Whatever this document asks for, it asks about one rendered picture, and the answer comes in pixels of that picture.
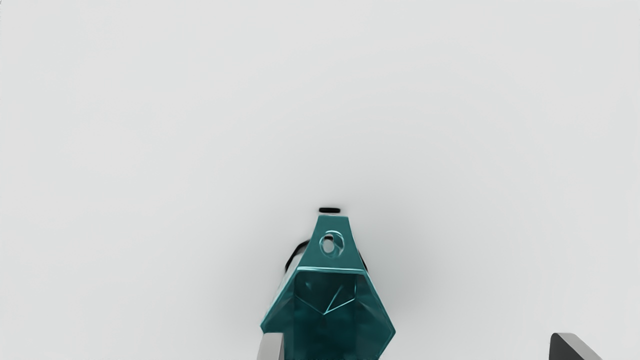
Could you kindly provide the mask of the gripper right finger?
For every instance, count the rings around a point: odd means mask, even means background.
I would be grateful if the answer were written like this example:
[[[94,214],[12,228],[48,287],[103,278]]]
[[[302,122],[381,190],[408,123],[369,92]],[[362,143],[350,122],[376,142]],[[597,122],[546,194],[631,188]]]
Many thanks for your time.
[[[549,360],[603,360],[575,333],[553,333],[550,337]]]

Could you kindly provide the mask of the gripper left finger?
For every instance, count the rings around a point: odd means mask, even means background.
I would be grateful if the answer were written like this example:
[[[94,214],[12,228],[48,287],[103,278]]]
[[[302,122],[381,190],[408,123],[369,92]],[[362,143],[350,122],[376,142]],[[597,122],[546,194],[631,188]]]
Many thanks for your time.
[[[256,360],[285,360],[284,334],[263,333]]]

